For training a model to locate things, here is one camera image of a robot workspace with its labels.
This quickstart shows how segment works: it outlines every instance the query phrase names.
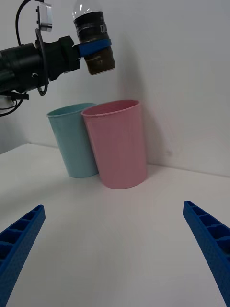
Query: cup rim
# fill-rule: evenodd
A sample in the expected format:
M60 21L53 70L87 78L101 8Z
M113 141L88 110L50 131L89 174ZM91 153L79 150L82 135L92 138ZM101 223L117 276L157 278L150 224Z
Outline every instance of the cup rim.
M79 107L78 109L76 109L76 111L70 111L67 113L63 113L63 114L55 114L56 112L61 112L62 110L67 110L68 108L71 109L73 107ZM49 118L53 118L53 117L62 117L62 116L67 116L67 115L72 115L75 113L81 113L82 111L84 111L84 109L88 109L90 107L95 106L94 103L88 102L88 103L81 103L81 104L75 104L75 105L70 105L70 106L63 106L61 108L58 108L56 110L50 111L49 113L47 113L47 117Z
M124 108L122 110L118 110L118 111L113 111L113 112L106 112L106 113L98 113L98 114L85 114L85 112L87 112L89 109L93 109L94 107L98 107L98 106L101 106L101 105L108 105L108 104L112 104L112 103L116 103L118 101L132 101L134 102L135 104L133 106L130 106L130 107L127 107L127 108ZM84 117L98 117L98 116L106 116L106 115L111 115L111 114L116 114L116 113L121 113L121 112L125 112L125 111L128 111L130 109L133 109L135 107L138 107L140 105L140 102L138 100L133 100L133 99L121 99L121 100L115 100L115 101L110 101L110 102L106 102L106 103L103 103L103 104L99 104L99 105L94 105L94 106L90 106L89 108L86 108L85 110L83 110L81 112L81 114L84 116Z

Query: black cable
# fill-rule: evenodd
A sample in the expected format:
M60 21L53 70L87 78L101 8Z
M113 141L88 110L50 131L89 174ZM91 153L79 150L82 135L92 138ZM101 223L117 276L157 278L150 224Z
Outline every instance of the black cable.
M24 0L22 2L22 4L20 5L18 11L17 11L17 15L16 15L16 19L15 19L15 29L16 29L16 35L17 35L17 40L18 40L18 45L21 45L21 40L20 40L20 37L19 37L19 30L18 30L18 21L19 21L19 16L20 16L20 13L23 9L23 7L29 3L30 1L32 0Z
M13 109L14 107L16 107L18 105L17 100L12 100L13 102L15 102L14 106L9 106L9 107L4 107L4 108L0 108L0 110L9 110L9 109Z
M49 84L49 74L48 74L48 65L47 65L47 60L46 60L46 50L45 50L45 45L42 39L41 31L39 29L36 29L36 36L37 40L39 41L40 49L42 52L42 59L43 59L43 68L44 68L44 75L45 75L45 88L42 91L41 89L38 89L39 93L41 96L45 96L47 93L48 89L48 84Z
M6 113L2 113L0 114L0 117L3 117L3 116L6 116L6 115L9 115L11 113L13 113L14 111L17 110L17 108L19 108L19 106L23 103L23 99L19 101L19 103L15 106L15 108L9 112L6 112Z

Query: metal bracket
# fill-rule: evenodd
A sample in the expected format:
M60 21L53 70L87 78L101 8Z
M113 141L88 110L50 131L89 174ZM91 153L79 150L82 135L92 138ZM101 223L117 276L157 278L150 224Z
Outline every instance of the metal bracket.
M50 4L40 2L36 12L39 30L51 32L53 28L52 6Z
M2 92L0 93L0 96L9 98L11 100L19 100L19 99L29 100L28 94L21 94L21 93L10 92L10 91Z

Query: blue band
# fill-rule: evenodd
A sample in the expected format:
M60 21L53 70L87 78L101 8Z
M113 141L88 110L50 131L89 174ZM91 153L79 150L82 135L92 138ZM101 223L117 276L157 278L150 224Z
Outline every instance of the blue band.
M80 57L83 58L87 55L93 54L93 53L98 52L102 49L110 47L111 44L112 43L111 43L110 39L101 39L101 40L97 40L95 42L79 44L78 50L79 50Z

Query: white wall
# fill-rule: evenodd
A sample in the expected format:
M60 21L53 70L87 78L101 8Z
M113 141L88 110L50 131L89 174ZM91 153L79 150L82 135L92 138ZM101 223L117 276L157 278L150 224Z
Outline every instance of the white wall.
M75 0L52 0L54 29L45 41L70 35ZM151 163L230 176L229 0L99 0L113 42L116 69L91 76L82 68L31 92L4 123L18 142L55 146L46 113L81 102L140 99ZM16 45L21 0L0 4L0 49ZM20 33L35 40L35 2L24 9ZM5 139L0 131L0 140Z

